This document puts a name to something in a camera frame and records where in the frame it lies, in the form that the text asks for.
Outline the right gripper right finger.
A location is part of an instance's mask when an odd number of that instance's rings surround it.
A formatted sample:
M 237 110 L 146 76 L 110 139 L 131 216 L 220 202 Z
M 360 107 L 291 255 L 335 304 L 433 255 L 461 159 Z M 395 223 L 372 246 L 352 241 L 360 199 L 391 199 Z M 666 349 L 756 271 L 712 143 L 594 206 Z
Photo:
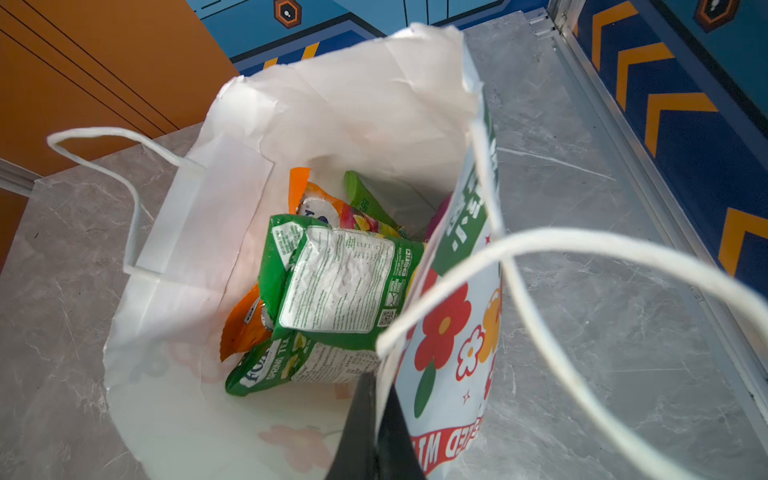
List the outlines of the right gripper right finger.
M 377 446 L 377 479 L 425 480 L 413 448 L 398 395 L 390 390 L 380 424 Z

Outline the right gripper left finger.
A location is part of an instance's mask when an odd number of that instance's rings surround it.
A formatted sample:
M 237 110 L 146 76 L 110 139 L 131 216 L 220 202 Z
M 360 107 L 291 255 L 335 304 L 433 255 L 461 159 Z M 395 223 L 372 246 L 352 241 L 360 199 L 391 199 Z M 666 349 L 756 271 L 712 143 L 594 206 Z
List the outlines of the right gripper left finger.
M 375 375 L 364 373 L 357 383 L 326 480 L 368 480 L 376 477 L 375 413 Z

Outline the green white snack bag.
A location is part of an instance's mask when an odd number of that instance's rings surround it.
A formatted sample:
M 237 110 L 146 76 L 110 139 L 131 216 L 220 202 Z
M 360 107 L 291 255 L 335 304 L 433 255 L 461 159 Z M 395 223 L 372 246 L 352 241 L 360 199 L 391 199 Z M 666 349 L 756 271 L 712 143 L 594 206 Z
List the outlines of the green white snack bag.
M 226 392 L 344 384 L 375 370 L 377 337 L 402 312 L 424 252 L 419 241 L 271 217 L 257 284 L 222 332 L 220 358 L 242 356 Z

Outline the purple grape candy bag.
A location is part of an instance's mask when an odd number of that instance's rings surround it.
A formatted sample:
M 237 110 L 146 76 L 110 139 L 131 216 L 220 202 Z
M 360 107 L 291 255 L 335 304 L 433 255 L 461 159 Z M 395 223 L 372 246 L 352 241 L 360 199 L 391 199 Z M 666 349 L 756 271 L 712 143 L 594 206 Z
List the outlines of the purple grape candy bag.
M 446 211 L 448 209 L 448 206 L 450 205 L 450 202 L 451 202 L 451 197 L 445 198 L 441 202 L 438 210 L 435 212 L 435 214 L 430 219 L 430 221 L 429 221 L 429 223 L 427 225 L 426 233 L 425 233 L 425 237 L 424 237 L 424 241 L 425 242 L 428 242 L 431 239 L 431 237 L 433 236 L 434 232 L 436 231 L 437 227 L 439 226 L 440 222 L 442 221 L 443 217 L 445 216 Z

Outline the orange Fox's candy bag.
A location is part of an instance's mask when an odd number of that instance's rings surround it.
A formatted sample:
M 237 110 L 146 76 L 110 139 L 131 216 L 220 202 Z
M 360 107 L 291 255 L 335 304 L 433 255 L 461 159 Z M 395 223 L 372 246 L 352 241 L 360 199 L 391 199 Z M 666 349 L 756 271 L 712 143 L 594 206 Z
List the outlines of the orange Fox's candy bag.
M 369 231 L 405 238 L 403 227 L 394 229 L 362 213 L 345 200 L 336 198 L 310 181 L 310 170 L 294 168 L 290 172 L 288 189 L 289 212 L 309 216 L 333 227 Z M 271 336 L 271 329 L 254 318 L 266 312 L 260 290 L 255 285 L 230 312 L 221 335 L 219 359 L 246 353 Z

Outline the green chips bag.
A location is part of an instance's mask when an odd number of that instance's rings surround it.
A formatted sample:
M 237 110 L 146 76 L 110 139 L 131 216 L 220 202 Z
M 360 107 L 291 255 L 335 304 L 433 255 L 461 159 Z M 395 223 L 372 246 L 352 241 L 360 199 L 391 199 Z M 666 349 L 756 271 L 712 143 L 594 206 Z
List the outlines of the green chips bag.
M 380 202 L 366 187 L 357 172 L 346 171 L 344 174 L 344 185 L 349 204 L 352 207 L 394 229 L 399 228 L 395 220 L 386 213 Z

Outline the white paper bag with flower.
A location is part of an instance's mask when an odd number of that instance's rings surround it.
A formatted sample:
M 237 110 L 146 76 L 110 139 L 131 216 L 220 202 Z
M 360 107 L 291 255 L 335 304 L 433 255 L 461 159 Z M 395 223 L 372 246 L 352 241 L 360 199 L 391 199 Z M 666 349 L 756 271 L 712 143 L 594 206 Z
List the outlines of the white paper bag with flower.
M 493 123 L 464 34 L 414 24 L 389 37 L 251 76 L 217 94 L 191 150 L 148 141 L 177 169 L 104 349 L 111 418 L 152 479 L 325 479 L 356 380 L 291 382 L 232 396 L 241 360 L 219 359 L 226 318 L 257 284 L 269 220 L 289 211 L 290 172 L 329 193 L 359 172 L 424 243 L 399 316 L 377 337 L 376 441 L 395 389 L 426 479 L 532 479 L 508 336 L 533 328 L 551 391 L 586 411 L 586 443 L 632 477 L 701 479 L 606 405 L 553 335 L 557 316 L 669 333 L 688 323 L 677 287 L 727 302 L 759 338 L 767 303 L 711 264 L 646 240 L 574 227 L 503 233 Z M 428 242 L 441 202 L 445 216 Z

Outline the left aluminium corner post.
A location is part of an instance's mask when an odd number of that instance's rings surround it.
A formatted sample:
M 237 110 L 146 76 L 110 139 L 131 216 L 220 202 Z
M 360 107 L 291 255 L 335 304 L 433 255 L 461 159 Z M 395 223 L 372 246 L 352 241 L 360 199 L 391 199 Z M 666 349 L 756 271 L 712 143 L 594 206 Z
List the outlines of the left aluminium corner post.
M 0 159 L 0 187 L 3 190 L 29 198 L 35 182 L 39 179 L 41 179 L 39 174 L 3 158 Z

